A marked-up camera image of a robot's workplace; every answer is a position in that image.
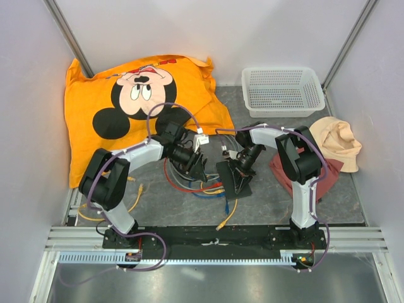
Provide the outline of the black network switch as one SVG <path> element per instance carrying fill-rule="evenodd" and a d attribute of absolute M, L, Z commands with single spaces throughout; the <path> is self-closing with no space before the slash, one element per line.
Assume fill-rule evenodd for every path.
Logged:
<path fill-rule="evenodd" d="M 216 164 L 216 168 L 222 182 L 222 186 L 225 190 L 225 197 L 227 200 L 233 201 L 236 199 L 249 197 L 253 194 L 250 185 L 246 185 L 239 193 L 235 192 L 234 177 L 231 173 L 228 161 L 218 162 Z"/>

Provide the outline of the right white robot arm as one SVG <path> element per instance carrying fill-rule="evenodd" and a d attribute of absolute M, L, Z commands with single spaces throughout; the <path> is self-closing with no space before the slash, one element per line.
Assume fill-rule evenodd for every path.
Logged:
<path fill-rule="evenodd" d="M 293 210 L 287 240 L 299 249 L 325 248 L 326 237 L 316 216 L 316 187 L 326 162 L 310 130 L 256 123 L 236 131 L 235 138 L 243 147 L 227 159 L 235 192 L 243 190 L 255 176 L 252 166 L 260 153 L 266 147 L 276 149 L 283 173 L 292 183 Z"/>

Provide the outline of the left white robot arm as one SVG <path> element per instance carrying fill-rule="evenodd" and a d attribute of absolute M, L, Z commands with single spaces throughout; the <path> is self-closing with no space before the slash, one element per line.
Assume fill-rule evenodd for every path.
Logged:
<path fill-rule="evenodd" d="M 197 129 L 192 146 L 186 148 L 182 142 L 185 132 L 183 126 L 171 122 L 161 134 L 151 134 L 141 143 L 116 151 L 99 148 L 92 155 L 79 192 L 87 198 L 88 206 L 101 212 L 123 247 L 132 248 L 139 239 L 137 221 L 122 202 L 130 172 L 167 158 L 180 164 L 190 178 L 208 180 L 200 147 L 210 142 L 209 136 Z"/>

